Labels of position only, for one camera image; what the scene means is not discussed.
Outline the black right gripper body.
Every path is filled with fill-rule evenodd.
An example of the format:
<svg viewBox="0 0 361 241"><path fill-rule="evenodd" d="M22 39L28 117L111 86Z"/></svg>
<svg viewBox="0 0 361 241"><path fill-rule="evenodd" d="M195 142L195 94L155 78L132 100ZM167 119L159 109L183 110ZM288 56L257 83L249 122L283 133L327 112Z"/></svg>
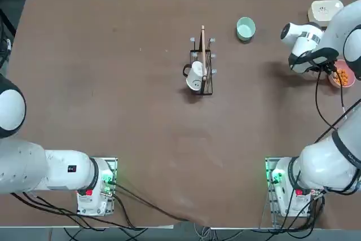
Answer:
<svg viewBox="0 0 361 241"><path fill-rule="evenodd" d="M328 76L330 76L332 73L337 72L336 63L337 59L326 59L322 63L322 71L325 72Z"/></svg>

